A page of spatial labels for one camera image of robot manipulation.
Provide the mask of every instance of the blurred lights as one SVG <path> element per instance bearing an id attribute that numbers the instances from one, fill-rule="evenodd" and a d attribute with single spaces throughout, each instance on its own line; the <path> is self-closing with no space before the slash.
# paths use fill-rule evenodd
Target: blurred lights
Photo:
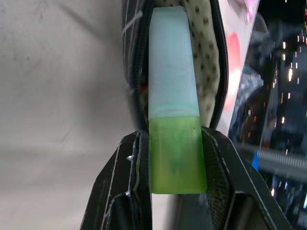
<path id="1" fill-rule="evenodd" d="M 292 69 L 289 69 L 289 75 L 288 75 L 289 81 L 292 79 Z"/>

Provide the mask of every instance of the pink object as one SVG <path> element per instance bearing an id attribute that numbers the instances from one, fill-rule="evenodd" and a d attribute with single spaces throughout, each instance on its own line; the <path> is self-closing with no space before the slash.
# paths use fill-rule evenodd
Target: pink object
<path id="1" fill-rule="evenodd" d="M 236 101 L 236 94 L 239 88 L 242 64 L 241 51 L 238 36 L 235 32 L 226 36 L 227 52 L 228 52 L 228 91 L 225 100 L 224 109 L 228 111 L 233 107 Z"/>
<path id="2" fill-rule="evenodd" d="M 253 7 L 256 4 L 257 0 L 237 0 L 240 4 L 243 4 L 246 7 L 246 23 L 249 23 L 254 16 Z"/>

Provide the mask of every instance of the zipper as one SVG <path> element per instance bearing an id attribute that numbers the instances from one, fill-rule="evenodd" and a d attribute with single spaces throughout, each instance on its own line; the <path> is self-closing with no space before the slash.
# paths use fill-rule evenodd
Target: zipper
<path id="1" fill-rule="evenodd" d="M 148 49 L 148 31 L 149 25 L 154 10 L 154 0 L 145 0 L 143 8 L 143 17 L 140 22 L 139 33 L 136 43 L 136 50 L 132 69 L 132 85 L 133 85 L 133 101 L 136 106 L 135 115 L 137 119 L 138 128 L 148 132 L 147 115 L 144 113 L 141 104 L 141 82 L 142 76 L 148 76 L 144 73 L 146 65 L 148 65 L 148 58 L 145 57 Z"/>
<path id="2" fill-rule="evenodd" d="M 217 94 L 215 96 L 215 106 L 209 126 L 209 128 L 216 129 L 222 115 L 228 90 L 228 54 L 219 2 L 217 0 L 210 0 L 210 4 L 212 10 L 213 29 L 219 50 L 220 65 L 220 82 Z"/>

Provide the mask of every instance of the plastic bag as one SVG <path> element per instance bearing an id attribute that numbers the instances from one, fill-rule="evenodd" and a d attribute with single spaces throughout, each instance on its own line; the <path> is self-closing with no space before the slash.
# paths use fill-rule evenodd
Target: plastic bag
<path id="1" fill-rule="evenodd" d="M 250 66 L 245 65 L 243 67 L 241 81 L 238 93 L 236 95 L 236 102 L 232 113 L 229 130 L 232 129 L 236 121 L 239 108 L 248 100 L 252 93 L 261 86 L 263 86 L 263 80 L 261 79 L 260 74 L 253 70 Z"/>
<path id="2" fill-rule="evenodd" d="M 252 46 L 255 44 L 262 43 L 266 39 L 268 39 L 269 36 L 270 33 L 263 17 L 261 16 L 261 14 L 257 13 L 249 45 Z"/>

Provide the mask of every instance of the blue object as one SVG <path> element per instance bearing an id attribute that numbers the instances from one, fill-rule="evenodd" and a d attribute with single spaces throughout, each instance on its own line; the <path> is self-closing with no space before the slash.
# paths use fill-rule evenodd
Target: blue object
<path id="1" fill-rule="evenodd" d="M 251 166 L 258 171 L 258 151 L 255 151 L 254 159 L 251 163 Z"/>

